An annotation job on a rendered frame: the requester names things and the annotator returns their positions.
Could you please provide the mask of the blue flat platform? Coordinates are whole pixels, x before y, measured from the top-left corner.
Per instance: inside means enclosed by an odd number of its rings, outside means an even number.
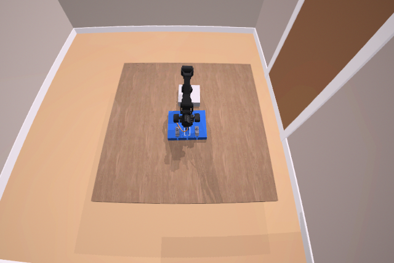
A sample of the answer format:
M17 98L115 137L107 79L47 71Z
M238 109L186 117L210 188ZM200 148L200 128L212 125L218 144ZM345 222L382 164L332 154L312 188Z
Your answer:
M195 113L200 114L200 122L195 122L191 127L188 127L188 130L186 127L182 126L182 123L174 123L174 114L179 114L180 111L169 111L168 114L168 129L167 129L167 139L168 140L207 140L207 131L206 131L206 114L205 110L193 110L192 115L195 116ZM178 127L178 125L180 128Z

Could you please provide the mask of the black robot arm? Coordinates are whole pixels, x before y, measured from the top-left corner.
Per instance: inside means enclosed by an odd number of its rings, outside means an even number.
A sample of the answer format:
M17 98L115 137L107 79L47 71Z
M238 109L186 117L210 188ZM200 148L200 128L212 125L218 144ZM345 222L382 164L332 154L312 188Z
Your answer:
M193 102L191 102L190 94L193 89L190 84L190 79L193 76L193 66L182 66L181 75L184 78L184 84L182 85L182 102L180 103L180 114L182 114L182 126L191 127L193 122L191 121L191 116L193 112ZM181 111L182 108L182 111Z

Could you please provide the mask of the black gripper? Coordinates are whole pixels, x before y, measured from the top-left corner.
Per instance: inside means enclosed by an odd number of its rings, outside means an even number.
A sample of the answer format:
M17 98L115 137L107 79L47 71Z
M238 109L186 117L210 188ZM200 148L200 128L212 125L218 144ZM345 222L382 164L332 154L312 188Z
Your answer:
M194 115L190 115L190 116L191 116L191 121L193 123L194 123L194 119L195 119L196 123L200 122L200 114L199 113L195 113L195 116ZM179 120L181 123L182 122L182 115L180 115L180 117L179 117L179 114L174 114L174 119L173 119L174 123L179 123Z

